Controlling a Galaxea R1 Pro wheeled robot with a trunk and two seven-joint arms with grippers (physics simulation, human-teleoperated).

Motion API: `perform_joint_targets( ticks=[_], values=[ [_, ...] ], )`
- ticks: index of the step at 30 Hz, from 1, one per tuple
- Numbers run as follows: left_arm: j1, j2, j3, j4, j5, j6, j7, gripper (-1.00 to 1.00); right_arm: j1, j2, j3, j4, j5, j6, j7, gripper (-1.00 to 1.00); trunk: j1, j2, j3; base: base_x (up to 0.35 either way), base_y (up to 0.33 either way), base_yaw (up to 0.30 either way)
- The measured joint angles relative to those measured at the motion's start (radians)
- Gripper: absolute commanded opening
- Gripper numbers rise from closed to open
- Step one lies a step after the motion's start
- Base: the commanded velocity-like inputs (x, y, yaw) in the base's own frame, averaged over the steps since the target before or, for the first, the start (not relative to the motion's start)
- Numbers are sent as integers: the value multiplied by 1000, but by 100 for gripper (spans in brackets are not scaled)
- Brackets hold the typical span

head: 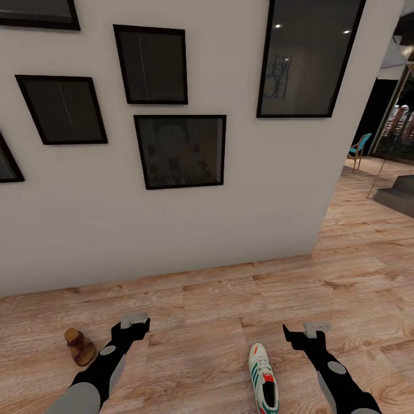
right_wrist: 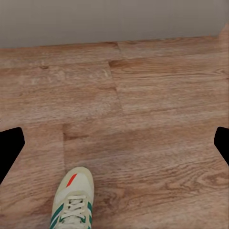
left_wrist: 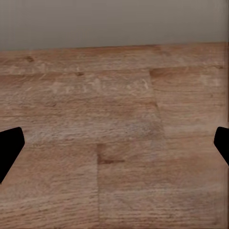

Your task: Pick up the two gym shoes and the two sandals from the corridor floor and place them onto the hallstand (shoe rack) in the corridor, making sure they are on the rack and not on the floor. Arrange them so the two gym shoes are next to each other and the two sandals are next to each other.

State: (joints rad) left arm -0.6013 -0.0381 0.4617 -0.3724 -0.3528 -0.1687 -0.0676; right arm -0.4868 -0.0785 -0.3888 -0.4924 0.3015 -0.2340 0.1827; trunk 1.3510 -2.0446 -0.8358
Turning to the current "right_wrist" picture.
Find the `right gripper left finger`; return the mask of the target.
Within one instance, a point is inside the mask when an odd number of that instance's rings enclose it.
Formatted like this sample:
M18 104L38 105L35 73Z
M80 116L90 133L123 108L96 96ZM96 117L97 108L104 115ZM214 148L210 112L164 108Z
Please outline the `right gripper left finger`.
M21 127L0 132L0 184L25 145Z

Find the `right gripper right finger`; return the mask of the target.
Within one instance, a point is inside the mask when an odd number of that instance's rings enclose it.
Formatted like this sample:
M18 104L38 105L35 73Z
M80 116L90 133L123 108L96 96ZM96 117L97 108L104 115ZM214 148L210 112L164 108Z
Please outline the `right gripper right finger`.
M229 165L229 129L223 127L217 128L214 145Z

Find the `gym shoe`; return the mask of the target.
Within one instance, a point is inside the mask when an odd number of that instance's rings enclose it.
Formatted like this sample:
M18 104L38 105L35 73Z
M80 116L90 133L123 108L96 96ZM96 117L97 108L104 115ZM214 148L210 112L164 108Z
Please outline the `gym shoe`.
M82 166L70 170L53 201L50 229L92 229L94 179Z

